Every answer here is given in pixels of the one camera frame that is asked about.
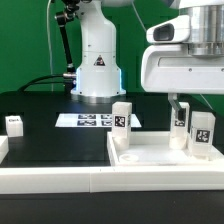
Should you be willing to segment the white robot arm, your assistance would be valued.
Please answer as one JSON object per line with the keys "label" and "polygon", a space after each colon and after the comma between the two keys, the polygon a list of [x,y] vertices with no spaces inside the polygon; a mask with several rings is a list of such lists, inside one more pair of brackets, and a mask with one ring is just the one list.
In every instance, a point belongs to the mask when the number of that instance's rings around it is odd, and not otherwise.
{"label": "white robot arm", "polygon": [[[224,94],[224,0],[163,0],[179,15],[146,31],[149,46],[141,62],[141,85],[166,93],[177,118],[184,117],[180,93]],[[122,94],[116,64],[116,28],[103,7],[133,0],[81,0],[77,16],[82,31],[82,63],[77,69],[77,97],[105,100]]]}

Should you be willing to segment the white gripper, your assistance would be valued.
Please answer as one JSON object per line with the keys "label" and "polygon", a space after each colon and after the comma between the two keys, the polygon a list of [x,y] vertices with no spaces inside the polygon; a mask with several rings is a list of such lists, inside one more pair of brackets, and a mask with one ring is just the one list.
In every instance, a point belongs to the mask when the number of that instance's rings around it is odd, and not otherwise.
{"label": "white gripper", "polygon": [[185,120],[176,93],[224,94],[224,22],[218,14],[180,15],[147,30],[141,63],[147,92],[169,93],[175,118]]}

